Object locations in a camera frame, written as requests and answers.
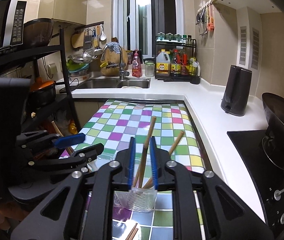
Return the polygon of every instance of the microwave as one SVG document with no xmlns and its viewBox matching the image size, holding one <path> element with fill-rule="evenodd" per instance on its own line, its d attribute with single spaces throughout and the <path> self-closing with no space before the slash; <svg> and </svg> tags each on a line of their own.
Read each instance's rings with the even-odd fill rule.
<svg viewBox="0 0 284 240">
<path fill-rule="evenodd" d="M 0 51 L 23 44 L 26 1 L 0 0 Z"/>
</svg>

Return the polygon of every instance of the gas stove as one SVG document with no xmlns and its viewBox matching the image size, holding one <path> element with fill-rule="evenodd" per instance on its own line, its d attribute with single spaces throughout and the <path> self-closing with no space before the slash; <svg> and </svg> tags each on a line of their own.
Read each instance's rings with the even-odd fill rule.
<svg viewBox="0 0 284 240">
<path fill-rule="evenodd" d="M 284 230 L 284 160 L 266 130 L 233 131 L 239 152 L 258 192 L 266 224 L 275 238 Z"/>
</svg>

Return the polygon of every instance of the faucet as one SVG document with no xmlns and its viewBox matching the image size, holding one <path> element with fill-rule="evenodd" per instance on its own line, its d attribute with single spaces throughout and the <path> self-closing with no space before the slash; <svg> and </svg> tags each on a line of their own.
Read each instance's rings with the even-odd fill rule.
<svg viewBox="0 0 284 240">
<path fill-rule="evenodd" d="M 101 56 L 101 60 L 105 60 L 105 54 L 106 54 L 106 50 L 109 48 L 108 44 L 105 45 L 105 47 L 103 48 L 103 52 L 102 52 L 102 56 Z M 129 72 L 124 70 L 125 67 L 125 63 L 122 62 L 122 49 L 120 49 L 120 63 L 119 63 L 119 77 L 120 80 L 124 80 L 125 76 L 130 75 Z"/>
</svg>

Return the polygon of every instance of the pink bottle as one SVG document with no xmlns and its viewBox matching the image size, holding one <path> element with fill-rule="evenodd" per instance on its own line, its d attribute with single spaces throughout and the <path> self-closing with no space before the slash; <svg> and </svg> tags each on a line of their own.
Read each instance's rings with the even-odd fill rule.
<svg viewBox="0 0 284 240">
<path fill-rule="evenodd" d="M 134 53 L 134 57 L 132 60 L 132 76 L 133 77 L 142 76 L 141 62 L 137 52 Z"/>
</svg>

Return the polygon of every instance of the power outlet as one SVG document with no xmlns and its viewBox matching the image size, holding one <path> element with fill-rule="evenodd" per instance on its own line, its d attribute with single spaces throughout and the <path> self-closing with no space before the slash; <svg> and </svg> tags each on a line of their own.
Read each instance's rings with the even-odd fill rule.
<svg viewBox="0 0 284 240">
<path fill-rule="evenodd" d="M 49 76 L 57 73 L 57 66 L 56 66 L 55 63 L 48 64 L 47 73 L 48 73 Z"/>
</svg>

